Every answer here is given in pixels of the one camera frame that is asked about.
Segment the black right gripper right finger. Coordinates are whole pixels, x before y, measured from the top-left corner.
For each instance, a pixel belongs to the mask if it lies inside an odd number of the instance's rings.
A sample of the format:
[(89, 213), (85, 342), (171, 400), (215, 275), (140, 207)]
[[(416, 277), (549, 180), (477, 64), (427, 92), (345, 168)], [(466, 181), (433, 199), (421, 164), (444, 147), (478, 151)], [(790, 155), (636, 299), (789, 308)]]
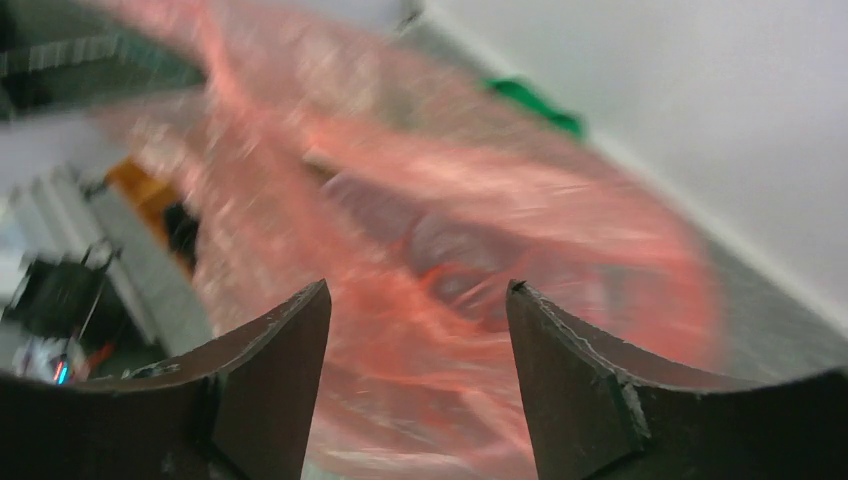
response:
[(523, 281), (506, 310), (542, 479), (843, 479), (847, 371), (766, 384), (682, 365)]

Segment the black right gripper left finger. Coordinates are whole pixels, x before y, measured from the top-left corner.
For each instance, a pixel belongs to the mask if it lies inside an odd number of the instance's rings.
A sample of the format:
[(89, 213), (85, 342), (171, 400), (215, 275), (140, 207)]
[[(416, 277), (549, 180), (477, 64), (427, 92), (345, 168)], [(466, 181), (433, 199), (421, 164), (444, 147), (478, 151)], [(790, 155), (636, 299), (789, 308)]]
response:
[(5, 479), (297, 479), (332, 300), (314, 282), (181, 356), (66, 386), (1, 378)]

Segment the red plastic trash bag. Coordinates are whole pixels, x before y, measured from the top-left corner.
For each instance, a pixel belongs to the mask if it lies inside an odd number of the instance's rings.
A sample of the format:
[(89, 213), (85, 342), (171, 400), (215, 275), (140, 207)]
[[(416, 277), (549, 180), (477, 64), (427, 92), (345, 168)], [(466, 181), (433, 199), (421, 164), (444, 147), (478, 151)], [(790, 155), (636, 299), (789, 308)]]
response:
[(532, 479), (505, 293), (717, 370), (694, 229), (568, 133), (415, 51), (257, 1), (106, 1), (205, 70), (103, 125), (199, 221), (215, 335), (325, 279), (308, 455), (360, 479)]

